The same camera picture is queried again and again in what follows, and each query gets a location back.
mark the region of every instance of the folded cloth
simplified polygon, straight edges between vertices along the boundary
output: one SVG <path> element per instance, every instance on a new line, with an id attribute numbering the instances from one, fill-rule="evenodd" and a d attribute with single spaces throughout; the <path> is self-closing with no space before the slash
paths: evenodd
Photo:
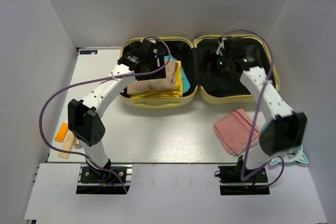
<path id="1" fill-rule="evenodd" d="M 127 94 L 143 94 L 150 90 L 167 90 L 173 89 L 176 84 L 176 70 L 177 62 L 169 61 L 166 70 L 166 78 L 144 80 L 144 81 L 133 81 L 127 86 Z"/>
<path id="2" fill-rule="evenodd" d="M 183 87 L 183 93 L 186 93 L 190 89 L 190 83 L 188 81 L 187 76 L 185 75 L 184 69 L 182 68 L 182 87 Z"/>
<path id="3" fill-rule="evenodd" d="M 176 70 L 176 83 L 173 89 L 168 90 L 150 90 L 144 94 L 130 95 L 132 99 L 141 99 L 141 98 L 180 98 L 183 95 L 182 88 L 182 72 L 181 72 L 181 62 L 175 61 L 177 63 Z"/>
<path id="4" fill-rule="evenodd" d="M 243 109 L 234 110 L 229 115 L 214 124 L 214 131 L 227 152 L 240 154 L 247 147 L 247 141 L 252 128 L 252 119 Z M 259 142 L 260 129 L 253 130 L 251 147 Z"/>

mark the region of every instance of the light blue object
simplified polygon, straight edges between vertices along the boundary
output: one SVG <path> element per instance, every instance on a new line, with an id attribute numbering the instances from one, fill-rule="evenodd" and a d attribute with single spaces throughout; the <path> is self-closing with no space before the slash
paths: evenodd
<path id="1" fill-rule="evenodd" d="M 185 75 L 184 69 L 182 68 L 182 89 L 183 89 L 183 93 L 188 92 L 188 90 L 190 89 L 190 83 L 188 81 L 187 76 Z"/>
<path id="2" fill-rule="evenodd" d="M 309 164 L 306 155 L 303 153 L 303 145 L 300 145 L 297 148 L 297 154 L 295 156 L 297 156 L 298 154 L 300 156 L 294 157 L 294 158 L 290 158 L 290 159 L 284 158 L 283 160 L 285 161 L 285 163 L 298 162 L 298 163 L 302 163 L 302 164 Z M 281 163 L 281 160 L 279 158 L 277 158 L 277 157 L 273 158 L 269 162 L 270 165 L 275 165 L 275 164 L 279 164 L 279 163 Z"/>

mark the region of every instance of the beige cloth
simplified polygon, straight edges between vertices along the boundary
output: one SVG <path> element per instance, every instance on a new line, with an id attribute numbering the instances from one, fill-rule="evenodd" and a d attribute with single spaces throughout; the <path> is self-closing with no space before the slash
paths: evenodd
<path id="1" fill-rule="evenodd" d="M 150 90 L 168 90 L 173 89 L 176 84 L 177 62 L 169 61 L 166 70 L 166 78 L 135 81 L 127 86 L 127 94 L 143 94 Z"/>

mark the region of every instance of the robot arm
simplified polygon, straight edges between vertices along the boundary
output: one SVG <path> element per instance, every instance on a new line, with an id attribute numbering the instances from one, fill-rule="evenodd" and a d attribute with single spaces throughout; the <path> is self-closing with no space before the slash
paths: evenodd
<path id="1" fill-rule="evenodd" d="M 265 70 L 259 66 L 244 70 L 241 83 L 257 101 L 266 80 Z M 253 170 L 272 158 L 287 155 L 286 150 L 302 143 L 307 118 L 296 113 L 268 81 L 262 95 L 260 109 L 266 120 L 266 127 L 259 137 L 259 144 L 251 148 L 247 158 L 247 170 Z"/>
<path id="2" fill-rule="evenodd" d="M 144 40 L 138 49 L 127 52 L 119 60 L 110 76 L 122 76 L 99 84 L 90 94 L 80 101 L 72 99 L 68 104 L 68 126 L 83 146 L 85 154 L 91 160 L 103 167 L 110 169 L 111 162 L 107 157 L 102 144 L 105 127 L 101 118 L 111 102 L 133 81 L 165 78 L 165 69 L 147 75 L 134 73 L 152 72 L 164 65 L 163 56 L 156 56 L 156 43 Z M 90 160 L 90 168 L 105 180 L 109 174 L 96 169 Z"/>

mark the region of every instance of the white panel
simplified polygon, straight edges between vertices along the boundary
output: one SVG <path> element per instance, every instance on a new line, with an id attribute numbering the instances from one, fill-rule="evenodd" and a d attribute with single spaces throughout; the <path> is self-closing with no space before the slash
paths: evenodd
<path id="1" fill-rule="evenodd" d="M 285 0 L 51 0 L 78 47 L 121 46 L 135 36 L 267 35 Z"/>
<path id="2" fill-rule="evenodd" d="M 280 94 L 308 117 L 304 152 L 329 223 L 336 223 L 335 17 L 336 0 L 287 0 L 268 36 Z"/>
<path id="3" fill-rule="evenodd" d="M 47 148 L 38 132 L 46 99 L 69 82 L 76 50 L 49 0 L 0 0 L 1 223 L 20 223 Z M 54 132 L 57 99 L 45 117 Z"/>
<path id="4" fill-rule="evenodd" d="M 127 195 L 76 195 L 79 164 L 41 164 L 26 219 L 37 223 L 325 222 L 306 167 L 286 166 L 270 195 L 220 196 L 216 165 L 134 165 Z M 274 179 L 280 166 L 268 171 Z"/>
<path id="5" fill-rule="evenodd" d="M 79 55 L 71 83 L 108 76 L 120 55 L 120 50 L 98 50 L 96 55 Z M 70 89 L 62 109 L 55 135 L 67 118 L 71 99 L 80 100 L 97 87 L 96 84 Z M 254 103 L 211 105 L 200 94 L 190 104 L 171 109 L 141 109 L 123 104 L 117 97 L 106 109 L 102 121 L 106 127 L 104 149 L 116 163 L 236 163 L 238 156 L 230 155 L 221 145 L 213 124 L 232 110 L 243 108 L 253 118 Z M 265 119 L 260 113 L 257 124 Z M 62 143 L 53 142 L 61 148 Z M 84 162 L 79 155 L 60 158 L 51 151 L 49 162 Z"/>

